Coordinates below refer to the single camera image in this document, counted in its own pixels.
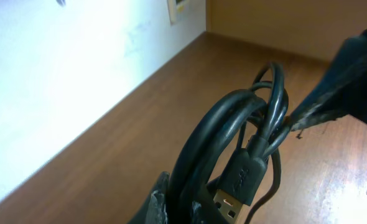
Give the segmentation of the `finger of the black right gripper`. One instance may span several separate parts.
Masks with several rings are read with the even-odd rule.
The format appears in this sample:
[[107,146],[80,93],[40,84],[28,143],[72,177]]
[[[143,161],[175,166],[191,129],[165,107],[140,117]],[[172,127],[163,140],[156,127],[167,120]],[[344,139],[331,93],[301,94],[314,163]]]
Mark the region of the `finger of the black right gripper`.
[[291,130],[346,115],[367,124],[367,29],[343,42],[321,81],[291,113]]

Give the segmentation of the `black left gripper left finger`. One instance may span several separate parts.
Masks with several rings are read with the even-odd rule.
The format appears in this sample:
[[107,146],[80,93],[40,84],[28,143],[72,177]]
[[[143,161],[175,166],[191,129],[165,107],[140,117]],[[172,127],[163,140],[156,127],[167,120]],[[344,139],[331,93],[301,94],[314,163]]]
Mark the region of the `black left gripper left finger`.
[[141,208],[128,224],[166,224],[169,222],[167,208],[167,187],[170,174],[161,172]]

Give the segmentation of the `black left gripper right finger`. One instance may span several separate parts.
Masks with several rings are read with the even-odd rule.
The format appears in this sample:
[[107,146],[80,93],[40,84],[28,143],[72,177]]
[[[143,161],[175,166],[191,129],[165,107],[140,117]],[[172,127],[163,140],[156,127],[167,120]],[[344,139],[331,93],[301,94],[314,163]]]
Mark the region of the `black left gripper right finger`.
[[190,215],[192,224],[228,224],[226,219],[219,212],[214,202],[193,201]]

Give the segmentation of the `white wall thermostat panel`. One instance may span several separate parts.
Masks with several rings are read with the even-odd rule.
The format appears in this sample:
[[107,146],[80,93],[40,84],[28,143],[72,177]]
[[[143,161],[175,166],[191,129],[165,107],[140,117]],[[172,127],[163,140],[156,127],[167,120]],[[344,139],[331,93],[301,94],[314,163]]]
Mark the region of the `white wall thermostat panel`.
[[171,24],[181,21],[190,11],[189,0],[167,0]]

